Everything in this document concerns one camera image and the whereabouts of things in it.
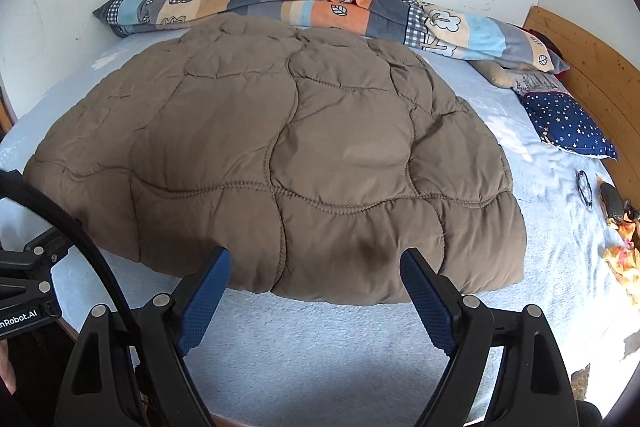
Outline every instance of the bed sheet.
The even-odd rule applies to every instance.
[[[20,169],[49,127],[101,78],[142,49],[183,31],[130,36],[94,64],[56,84],[0,144],[0,168]],[[491,86],[461,60],[422,55],[467,99],[504,148],[514,194],[527,226],[523,282],[484,293],[491,307],[545,311],[569,373],[591,363],[588,399],[606,413],[638,363],[623,362],[623,339],[640,329],[624,290],[600,258],[619,243],[600,209],[588,210],[575,173],[608,179],[599,160],[540,142],[517,97]],[[0,201],[0,237],[21,248],[46,223]],[[105,253],[133,307],[171,291],[177,279]],[[66,320],[79,329],[90,308],[110,302],[97,277],[73,249],[53,270]],[[486,410],[500,352],[492,350],[471,420]],[[411,304],[369,308],[304,303],[272,294],[227,290],[200,347],[186,359],[212,412],[264,427],[412,425],[446,363],[434,349]]]

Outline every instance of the beige pillow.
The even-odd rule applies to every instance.
[[[478,73],[484,76],[495,87],[508,89],[513,87],[513,80],[507,74],[507,71],[496,64],[492,60],[470,60],[471,64]]]

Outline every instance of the logo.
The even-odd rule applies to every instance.
[[[22,315],[17,315],[9,319],[0,319],[0,328],[7,328],[9,326],[13,326],[14,324],[19,324],[21,322],[28,321],[29,319],[34,319],[37,317],[38,312],[36,310],[31,310],[30,312],[24,312]]]

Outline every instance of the metal pin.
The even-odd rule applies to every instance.
[[[170,301],[171,301],[171,297],[169,295],[167,295],[166,293],[161,293],[160,295],[156,295],[154,297],[153,303],[154,303],[154,306],[157,306],[158,308],[162,308],[163,306],[167,306],[167,304],[169,304]]]
[[[480,305],[480,299],[474,295],[465,295],[462,298],[462,303],[467,308],[478,308],[478,306]]]
[[[91,314],[94,317],[102,317],[106,312],[107,312],[107,306],[105,306],[104,304],[98,304],[97,306],[94,306],[91,310]]]
[[[542,315],[542,310],[535,304],[530,304],[527,306],[527,313],[532,317],[540,317]]]

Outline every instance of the blanket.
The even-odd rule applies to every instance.
[[[464,293],[522,278],[494,134],[407,47],[343,30],[210,18],[105,77],[24,177],[156,271],[182,277],[227,247],[235,289],[407,301],[409,247]]]
[[[192,27],[226,12],[292,26],[341,28],[446,57],[494,60],[508,69],[566,69],[538,38],[516,26],[419,0],[110,0],[94,15],[124,37]]]

